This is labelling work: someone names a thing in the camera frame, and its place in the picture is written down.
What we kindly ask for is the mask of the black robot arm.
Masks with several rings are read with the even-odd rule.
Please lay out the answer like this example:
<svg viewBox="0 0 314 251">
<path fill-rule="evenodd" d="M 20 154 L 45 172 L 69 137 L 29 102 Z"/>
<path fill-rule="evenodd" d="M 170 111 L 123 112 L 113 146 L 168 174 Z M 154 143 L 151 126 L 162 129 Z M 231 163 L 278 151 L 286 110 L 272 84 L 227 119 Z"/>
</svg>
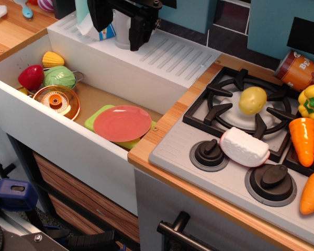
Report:
<svg viewBox="0 0 314 251">
<path fill-rule="evenodd" d="M 159 10 L 177 8 L 177 1 L 87 1 L 89 13 L 98 32 L 112 22 L 117 33 L 116 45 L 138 51 L 149 42 L 152 31 L 160 25 Z"/>
</svg>

